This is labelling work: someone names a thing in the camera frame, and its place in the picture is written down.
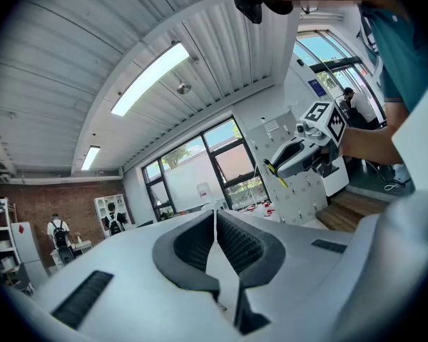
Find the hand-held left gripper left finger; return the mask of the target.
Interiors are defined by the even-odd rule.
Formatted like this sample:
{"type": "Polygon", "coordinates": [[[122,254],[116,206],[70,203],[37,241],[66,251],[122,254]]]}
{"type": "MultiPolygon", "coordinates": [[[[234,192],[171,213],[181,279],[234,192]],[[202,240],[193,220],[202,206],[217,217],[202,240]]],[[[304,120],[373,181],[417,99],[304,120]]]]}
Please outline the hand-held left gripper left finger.
{"type": "Polygon", "coordinates": [[[34,294],[39,327],[67,342],[235,342],[205,272],[208,210],[110,237],[34,294]]]}

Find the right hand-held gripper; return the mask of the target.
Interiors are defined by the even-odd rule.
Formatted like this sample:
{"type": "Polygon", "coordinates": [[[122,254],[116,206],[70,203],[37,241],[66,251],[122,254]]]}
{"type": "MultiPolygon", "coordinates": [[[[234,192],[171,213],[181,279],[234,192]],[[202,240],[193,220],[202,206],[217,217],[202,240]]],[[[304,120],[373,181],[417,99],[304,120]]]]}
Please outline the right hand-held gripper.
{"type": "Polygon", "coordinates": [[[283,143],[272,157],[278,177],[287,178],[314,170],[321,177],[338,171],[334,161],[340,156],[340,142],[347,123],[335,103],[316,102],[300,118],[295,136],[283,143]]]}

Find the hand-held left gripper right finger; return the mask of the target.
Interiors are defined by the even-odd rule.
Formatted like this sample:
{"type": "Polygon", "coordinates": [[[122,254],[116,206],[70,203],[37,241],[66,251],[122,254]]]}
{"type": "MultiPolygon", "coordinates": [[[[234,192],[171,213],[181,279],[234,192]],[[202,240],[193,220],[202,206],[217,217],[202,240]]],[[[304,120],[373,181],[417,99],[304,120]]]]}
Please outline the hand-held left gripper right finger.
{"type": "Polygon", "coordinates": [[[360,232],[291,226],[218,211],[217,240],[239,276],[235,323],[216,342],[338,342],[360,275],[360,232]]]}

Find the person's right forearm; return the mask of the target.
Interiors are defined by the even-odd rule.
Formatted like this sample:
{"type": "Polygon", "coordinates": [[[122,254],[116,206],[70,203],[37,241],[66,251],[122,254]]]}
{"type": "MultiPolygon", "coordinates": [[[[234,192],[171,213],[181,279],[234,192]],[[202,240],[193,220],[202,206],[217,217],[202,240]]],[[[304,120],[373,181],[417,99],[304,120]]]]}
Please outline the person's right forearm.
{"type": "Polygon", "coordinates": [[[387,126],[378,130],[346,128],[340,153],[381,165],[401,165],[403,160],[392,142],[397,129],[387,126]]]}

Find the white pegboard panel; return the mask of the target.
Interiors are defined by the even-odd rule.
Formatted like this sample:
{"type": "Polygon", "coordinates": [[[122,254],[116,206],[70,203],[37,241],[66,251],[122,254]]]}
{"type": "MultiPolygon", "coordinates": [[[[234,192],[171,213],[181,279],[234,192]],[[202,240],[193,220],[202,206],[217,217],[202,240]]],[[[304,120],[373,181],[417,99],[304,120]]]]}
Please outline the white pegboard panel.
{"type": "Polygon", "coordinates": [[[285,179],[284,185],[264,163],[265,159],[272,159],[281,145],[293,139],[295,124],[291,113],[276,118],[260,115],[256,124],[247,131],[246,139],[270,200],[263,217],[275,222],[302,225],[314,220],[317,211],[327,206],[322,180],[313,171],[308,171],[285,179]]]}

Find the wooden step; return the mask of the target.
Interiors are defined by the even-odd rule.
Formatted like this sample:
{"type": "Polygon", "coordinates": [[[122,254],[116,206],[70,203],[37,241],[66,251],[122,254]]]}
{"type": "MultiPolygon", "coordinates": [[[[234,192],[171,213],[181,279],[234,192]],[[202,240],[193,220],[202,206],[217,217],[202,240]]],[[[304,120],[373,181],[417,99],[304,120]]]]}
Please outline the wooden step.
{"type": "Polygon", "coordinates": [[[316,219],[329,230],[353,234],[364,217],[379,214],[389,204],[382,200],[342,191],[327,201],[328,205],[316,212],[316,219]]]}

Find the white arched cabinet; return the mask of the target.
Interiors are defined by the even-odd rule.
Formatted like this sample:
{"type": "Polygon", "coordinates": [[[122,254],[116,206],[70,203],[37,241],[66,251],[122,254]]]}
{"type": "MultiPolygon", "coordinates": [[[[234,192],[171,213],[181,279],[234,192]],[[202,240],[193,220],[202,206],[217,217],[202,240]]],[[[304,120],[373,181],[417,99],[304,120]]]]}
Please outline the white arched cabinet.
{"type": "Polygon", "coordinates": [[[126,207],[125,197],[123,194],[111,195],[106,197],[97,197],[94,199],[94,206],[98,221],[100,222],[101,229],[105,238],[110,237],[109,228],[106,226],[104,219],[111,219],[111,213],[108,209],[109,204],[115,205],[115,215],[118,213],[122,214],[126,221],[123,224],[123,228],[127,230],[128,226],[131,225],[131,219],[128,214],[126,207]]]}

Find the black-framed window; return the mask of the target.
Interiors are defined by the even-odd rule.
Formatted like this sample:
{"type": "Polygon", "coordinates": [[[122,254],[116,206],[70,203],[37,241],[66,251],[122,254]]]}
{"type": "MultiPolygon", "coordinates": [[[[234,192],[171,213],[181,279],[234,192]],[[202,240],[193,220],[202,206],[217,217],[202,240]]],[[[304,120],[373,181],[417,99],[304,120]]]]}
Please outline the black-framed window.
{"type": "Polygon", "coordinates": [[[223,209],[252,210],[269,202],[268,192],[234,117],[198,133],[142,169],[158,221],[216,203],[223,209]],[[207,182],[211,202],[196,186],[207,182]]]}

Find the white jug red label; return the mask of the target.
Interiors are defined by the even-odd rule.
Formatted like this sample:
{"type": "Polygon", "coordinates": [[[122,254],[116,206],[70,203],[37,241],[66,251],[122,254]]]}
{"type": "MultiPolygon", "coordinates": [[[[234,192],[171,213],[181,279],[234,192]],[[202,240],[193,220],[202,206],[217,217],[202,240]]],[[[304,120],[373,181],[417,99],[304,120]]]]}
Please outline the white jug red label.
{"type": "Polygon", "coordinates": [[[199,197],[204,202],[211,202],[212,200],[212,192],[210,190],[210,186],[207,182],[200,183],[196,186],[199,197]]]}

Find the glass entrance door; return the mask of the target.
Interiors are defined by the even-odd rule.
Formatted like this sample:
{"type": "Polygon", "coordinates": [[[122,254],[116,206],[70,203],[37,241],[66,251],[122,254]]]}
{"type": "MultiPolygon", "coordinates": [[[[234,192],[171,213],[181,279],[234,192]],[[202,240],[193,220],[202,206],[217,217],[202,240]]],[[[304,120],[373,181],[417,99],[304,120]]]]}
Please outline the glass entrance door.
{"type": "Polygon", "coordinates": [[[297,34],[293,53],[309,66],[330,95],[340,102],[350,87],[364,93],[378,121],[385,121],[383,98],[378,83],[363,60],[329,30],[297,34]]]}

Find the grey fridge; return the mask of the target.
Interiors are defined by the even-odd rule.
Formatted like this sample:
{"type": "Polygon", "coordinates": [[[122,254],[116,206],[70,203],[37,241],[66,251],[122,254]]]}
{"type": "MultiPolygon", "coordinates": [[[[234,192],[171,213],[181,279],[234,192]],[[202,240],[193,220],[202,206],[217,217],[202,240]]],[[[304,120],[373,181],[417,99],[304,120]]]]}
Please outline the grey fridge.
{"type": "Polygon", "coordinates": [[[42,262],[41,250],[34,228],[29,222],[11,224],[14,244],[32,286],[37,289],[49,278],[42,262]]]}

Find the white shelving rack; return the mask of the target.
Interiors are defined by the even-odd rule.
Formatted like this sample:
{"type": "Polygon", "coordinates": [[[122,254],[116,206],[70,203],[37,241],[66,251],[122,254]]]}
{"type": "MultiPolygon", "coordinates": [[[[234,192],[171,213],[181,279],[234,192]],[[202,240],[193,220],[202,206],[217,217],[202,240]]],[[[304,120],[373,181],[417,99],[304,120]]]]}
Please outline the white shelving rack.
{"type": "Polygon", "coordinates": [[[16,206],[6,197],[0,197],[0,281],[9,286],[19,283],[21,265],[11,230],[14,223],[17,223],[16,206]]]}

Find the short ceiling light panel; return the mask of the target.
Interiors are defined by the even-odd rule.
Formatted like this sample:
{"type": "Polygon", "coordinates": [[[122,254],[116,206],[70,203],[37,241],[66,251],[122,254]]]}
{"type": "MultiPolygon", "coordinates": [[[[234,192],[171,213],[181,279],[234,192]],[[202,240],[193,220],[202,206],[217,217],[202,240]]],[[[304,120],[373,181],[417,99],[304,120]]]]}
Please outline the short ceiling light panel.
{"type": "Polygon", "coordinates": [[[81,166],[82,171],[88,171],[90,169],[100,150],[101,148],[99,146],[90,146],[81,166]]]}

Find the person's teal shirt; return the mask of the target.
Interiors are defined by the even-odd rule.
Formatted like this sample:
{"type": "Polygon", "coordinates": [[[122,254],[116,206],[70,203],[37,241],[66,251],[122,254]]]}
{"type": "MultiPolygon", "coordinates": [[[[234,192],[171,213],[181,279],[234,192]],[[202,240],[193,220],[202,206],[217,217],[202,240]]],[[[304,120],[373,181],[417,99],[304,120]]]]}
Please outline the person's teal shirt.
{"type": "Polygon", "coordinates": [[[428,88],[428,41],[413,24],[395,12],[358,6],[367,55],[382,62],[380,88],[387,103],[404,103],[412,112],[428,88]]]}

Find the long ceiling light panel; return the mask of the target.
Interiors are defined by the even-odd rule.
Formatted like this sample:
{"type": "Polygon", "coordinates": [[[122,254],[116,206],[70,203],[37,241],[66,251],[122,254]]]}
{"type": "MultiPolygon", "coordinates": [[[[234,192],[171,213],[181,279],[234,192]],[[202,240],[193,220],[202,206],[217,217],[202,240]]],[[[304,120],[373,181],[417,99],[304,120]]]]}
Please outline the long ceiling light panel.
{"type": "Polygon", "coordinates": [[[111,109],[111,113],[123,117],[155,83],[189,56],[181,42],[174,43],[134,78],[111,109]]]}

